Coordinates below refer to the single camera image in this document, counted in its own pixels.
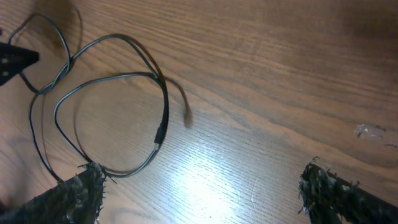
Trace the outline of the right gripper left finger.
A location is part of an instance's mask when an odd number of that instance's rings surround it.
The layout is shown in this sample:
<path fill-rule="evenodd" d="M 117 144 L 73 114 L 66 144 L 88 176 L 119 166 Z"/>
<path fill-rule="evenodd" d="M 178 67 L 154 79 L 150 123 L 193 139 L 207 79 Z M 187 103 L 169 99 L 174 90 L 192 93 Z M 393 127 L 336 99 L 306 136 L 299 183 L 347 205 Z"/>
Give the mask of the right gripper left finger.
<path fill-rule="evenodd" d="M 82 173 L 2 214 L 1 223 L 94 224 L 103 205 L 106 177 L 97 163 L 83 167 Z"/>

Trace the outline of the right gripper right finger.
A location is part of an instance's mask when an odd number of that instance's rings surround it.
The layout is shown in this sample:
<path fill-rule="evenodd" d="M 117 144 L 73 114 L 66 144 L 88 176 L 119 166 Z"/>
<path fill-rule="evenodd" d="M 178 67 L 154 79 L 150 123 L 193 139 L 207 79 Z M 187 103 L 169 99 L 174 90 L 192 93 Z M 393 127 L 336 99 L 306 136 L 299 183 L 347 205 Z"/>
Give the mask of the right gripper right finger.
<path fill-rule="evenodd" d="M 397 223 L 397 206 L 348 182 L 328 168 L 316 165 L 314 157 L 300 175 L 298 197 L 301 211 L 311 223 Z"/>

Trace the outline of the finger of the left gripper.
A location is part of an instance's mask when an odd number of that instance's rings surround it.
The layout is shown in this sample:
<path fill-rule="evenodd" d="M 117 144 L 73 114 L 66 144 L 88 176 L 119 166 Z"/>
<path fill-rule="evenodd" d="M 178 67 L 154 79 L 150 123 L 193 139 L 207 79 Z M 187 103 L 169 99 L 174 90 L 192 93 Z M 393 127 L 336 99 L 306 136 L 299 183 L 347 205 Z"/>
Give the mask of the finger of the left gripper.
<path fill-rule="evenodd" d="M 1 42 L 1 85 L 40 60 L 34 50 Z"/>

